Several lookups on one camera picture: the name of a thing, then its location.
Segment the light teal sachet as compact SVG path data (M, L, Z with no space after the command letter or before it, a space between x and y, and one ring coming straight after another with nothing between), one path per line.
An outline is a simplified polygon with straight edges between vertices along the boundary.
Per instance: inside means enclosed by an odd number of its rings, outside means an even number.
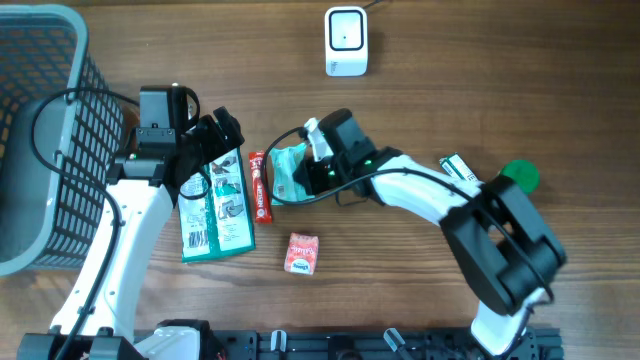
M294 172L305 158L307 145L300 143L282 149L274 148L270 151L274 176L272 194L289 202L300 202L312 199L303 185L294 180Z

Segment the large green white packet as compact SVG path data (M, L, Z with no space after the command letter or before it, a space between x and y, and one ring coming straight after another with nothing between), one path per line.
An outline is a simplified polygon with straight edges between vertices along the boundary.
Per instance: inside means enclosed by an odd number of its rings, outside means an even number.
M239 149L204 166L181 187L181 193L184 263L220 260L255 249Z

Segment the red chocolate bar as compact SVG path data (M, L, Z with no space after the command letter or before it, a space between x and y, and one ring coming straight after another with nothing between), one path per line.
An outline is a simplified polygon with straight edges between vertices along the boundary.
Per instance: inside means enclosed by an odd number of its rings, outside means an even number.
M263 152L249 153L249 163L255 206L255 222L258 224L271 224L273 222L273 217L270 209L269 196L265 191L265 186L261 180L261 166L263 160Z

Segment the pink tissue pack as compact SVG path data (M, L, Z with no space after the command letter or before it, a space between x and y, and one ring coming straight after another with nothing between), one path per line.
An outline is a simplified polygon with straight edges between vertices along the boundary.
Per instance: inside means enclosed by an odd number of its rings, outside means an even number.
M292 233L284 262L284 270L292 274L313 275L319 250L317 236Z

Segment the green white gum pack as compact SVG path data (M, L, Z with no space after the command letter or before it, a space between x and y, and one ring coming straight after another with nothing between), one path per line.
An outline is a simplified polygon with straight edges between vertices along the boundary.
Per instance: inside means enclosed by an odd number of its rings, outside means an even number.
M478 177L468 167L458 153L453 153L439 159L439 165L450 176L466 181L478 181Z

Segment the green lid jar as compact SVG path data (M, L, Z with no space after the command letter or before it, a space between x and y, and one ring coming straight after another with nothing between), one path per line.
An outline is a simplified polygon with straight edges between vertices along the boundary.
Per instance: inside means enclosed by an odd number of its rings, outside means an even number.
M532 194L540 184L538 168L524 159L510 161L499 174L511 178L527 195Z

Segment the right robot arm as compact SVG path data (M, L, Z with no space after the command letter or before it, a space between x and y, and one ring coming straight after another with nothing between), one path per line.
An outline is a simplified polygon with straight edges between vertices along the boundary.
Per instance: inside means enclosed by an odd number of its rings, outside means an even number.
M346 108L311 118L297 132L312 151L293 175L307 200L350 190L437 225L479 300L472 336L493 356L511 355L534 310L553 303L551 283L567 261L516 181L457 179L398 149L377 148Z

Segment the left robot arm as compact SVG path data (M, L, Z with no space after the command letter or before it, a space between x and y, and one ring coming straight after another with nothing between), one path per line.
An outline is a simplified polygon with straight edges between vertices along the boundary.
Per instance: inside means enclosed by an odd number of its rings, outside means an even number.
M136 144L112 158L96 182L45 160L43 166L106 202L87 258L71 294L44 334L27 333L20 359L221 359L223 345L204 320L166 320L136 341L136 308L151 253L181 187L204 166L239 148L244 137L225 107L190 114L196 102L184 86L146 86L140 91Z

